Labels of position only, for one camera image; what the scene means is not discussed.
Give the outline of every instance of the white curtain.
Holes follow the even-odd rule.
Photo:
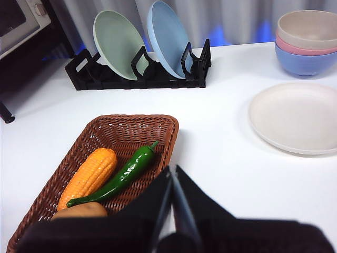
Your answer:
[[[111,9],[126,16],[138,29],[146,47],[147,12],[156,0],[51,0],[75,52],[97,49],[92,26],[98,12]],[[164,0],[179,16],[193,47],[267,42],[274,40],[277,20],[301,9],[337,13],[337,0]]]

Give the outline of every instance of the stacked bowls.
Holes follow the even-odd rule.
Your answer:
[[[283,15],[275,50],[281,65],[295,75],[317,75],[337,62],[337,14],[297,11]]]

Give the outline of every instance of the black dish rack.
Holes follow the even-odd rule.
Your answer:
[[[191,56],[193,64],[191,71],[185,67],[185,61]],[[143,75],[136,68],[137,62],[144,56],[148,61],[148,67]],[[186,79],[178,79],[171,76],[159,62],[152,60],[144,46],[138,51],[131,62],[131,67],[137,77],[136,81],[125,79],[117,75],[107,65],[97,63],[100,58],[97,53],[91,57],[89,51],[84,49],[65,67],[75,88],[79,90],[104,90],[104,89],[152,89],[152,88],[194,88],[206,87],[206,76],[211,66],[210,40],[206,39],[200,58],[192,53],[190,42],[188,42],[181,58],[181,64]],[[76,68],[84,61],[87,63],[79,71]]]

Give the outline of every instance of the wicker basket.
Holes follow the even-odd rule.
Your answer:
[[[158,140],[153,165],[118,196],[103,203],[109,215],[121,210],[168,165],[178,129],[177,120],[168,115],[104,115],[91,121],[35,199],[9,240],[7,252],[15,252],[17,242],[29,225],[40,220],[50,220],[65,186],[96,148],[115,150],[118,171],[136,149]]]

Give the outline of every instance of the white countertop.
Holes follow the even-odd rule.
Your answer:
[[[211,56],[205,89],[76,91],[64,70],[69,60],[55,60],[4,101],[16,120],[0,124],[1,252],[77,136],[103,114],[176,117],[172,166],[236,217],[314,224],[337,250],[337,154],[283,152],[247,120],[252,97],[279,83],[337,88],[337,66],[297,79],[281,69],[273,43],[213,47]]]

